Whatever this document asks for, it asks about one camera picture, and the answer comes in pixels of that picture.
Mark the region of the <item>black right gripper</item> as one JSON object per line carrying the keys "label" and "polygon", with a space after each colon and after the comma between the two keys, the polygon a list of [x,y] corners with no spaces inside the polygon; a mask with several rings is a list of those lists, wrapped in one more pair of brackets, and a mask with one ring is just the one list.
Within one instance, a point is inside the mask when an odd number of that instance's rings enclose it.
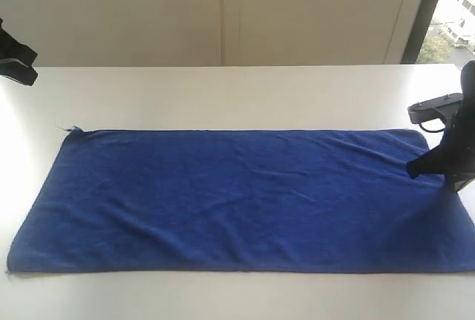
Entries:
{"label": "black right gripper", "polygon": [[462,68],[460,82],[462,104],[451,120],[448,137],[452,155],[446,148],[437,146],[406,164],[411,179],[424,174],[445,175],[445,187],[452,192],[460,192],[475,179],[474,60]]}

